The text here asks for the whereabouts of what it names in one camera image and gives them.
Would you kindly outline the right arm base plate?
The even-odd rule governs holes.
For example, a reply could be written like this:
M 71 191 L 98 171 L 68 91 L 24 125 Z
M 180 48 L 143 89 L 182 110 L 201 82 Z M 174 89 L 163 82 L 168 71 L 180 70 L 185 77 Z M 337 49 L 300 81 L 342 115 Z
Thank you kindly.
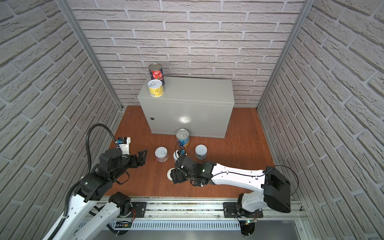
M 224 202 L 223 210 L 225 218 L 253 218 L 261 219 L 264 217 L 262 209 L 249 212 L 240 207 L 240 204 L 234 202 Z

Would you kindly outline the yellow labelled can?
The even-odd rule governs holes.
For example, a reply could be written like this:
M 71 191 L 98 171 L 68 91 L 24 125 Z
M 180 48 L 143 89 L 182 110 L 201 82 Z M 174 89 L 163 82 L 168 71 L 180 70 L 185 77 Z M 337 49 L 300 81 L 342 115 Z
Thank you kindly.
M 154 98 L 161 97 L 164 94 L 163 83 L 160 80 L 151 80 L 148 82 L 150 95 Z

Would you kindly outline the red tomato can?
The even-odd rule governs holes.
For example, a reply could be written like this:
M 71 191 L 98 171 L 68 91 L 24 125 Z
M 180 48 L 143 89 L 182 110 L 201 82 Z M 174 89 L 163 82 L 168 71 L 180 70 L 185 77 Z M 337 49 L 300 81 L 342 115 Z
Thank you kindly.
M 162 85 L 165 84 L 163 67 L 161 64 L 151 64 L 149 65 L 150 77 L 151 80 L 159 80 L 162 82 Z

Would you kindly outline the white flat-lid can front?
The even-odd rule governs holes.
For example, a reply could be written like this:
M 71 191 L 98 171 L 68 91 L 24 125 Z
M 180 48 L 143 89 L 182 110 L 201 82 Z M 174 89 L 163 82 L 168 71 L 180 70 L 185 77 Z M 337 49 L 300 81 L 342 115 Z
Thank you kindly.
M 174 168 L 171 168 L 171 169 L 169 169 L 168 172 L 167 172 L 167 178 L 168 178 L 170 181 L 173 181 L 172 176 L 171 176 L 171 173 L 172 173 L 172 170 L 173 170 L 173 169 L 174 169 Z

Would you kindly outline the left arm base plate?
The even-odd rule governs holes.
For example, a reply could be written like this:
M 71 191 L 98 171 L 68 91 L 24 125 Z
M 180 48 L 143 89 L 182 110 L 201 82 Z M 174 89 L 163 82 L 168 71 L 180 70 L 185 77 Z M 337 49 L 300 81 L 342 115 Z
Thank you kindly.
M 131 202 L 131 207 L 127 213 L 120 213 L 119 218 L 144 218 L 146 213 L 147 203 L 146 202 Z

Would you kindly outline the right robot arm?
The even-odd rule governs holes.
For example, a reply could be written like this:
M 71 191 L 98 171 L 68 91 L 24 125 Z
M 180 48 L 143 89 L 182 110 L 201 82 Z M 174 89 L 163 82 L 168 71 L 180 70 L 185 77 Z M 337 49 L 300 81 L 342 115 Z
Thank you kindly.
M 251 190 L 238 197 L 237 211 L 244 217 L 265 207 L 280 213 L 291 212 L 291 182 L 274 167 L 243 170 L 214 162 L 198 163 L 182 155 L 167 177 L 174 184 L 190 182 L 194 187 L 228 185 Z

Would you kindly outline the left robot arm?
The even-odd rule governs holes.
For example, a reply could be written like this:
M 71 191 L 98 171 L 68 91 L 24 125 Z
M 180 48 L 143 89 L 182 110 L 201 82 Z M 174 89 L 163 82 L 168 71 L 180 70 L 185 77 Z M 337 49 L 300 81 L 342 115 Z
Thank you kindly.
M 100 156 L 96 170 L 70 188 L 63 216 L 44 236 L 45 240 L 92 240 L 113 219 L 134 214 L 130 197 L 118 192 L 83 227 L 79 224 L 128 169 L 144 166 L 148 151 L 123 154 L 120 148 L 109 149 Z

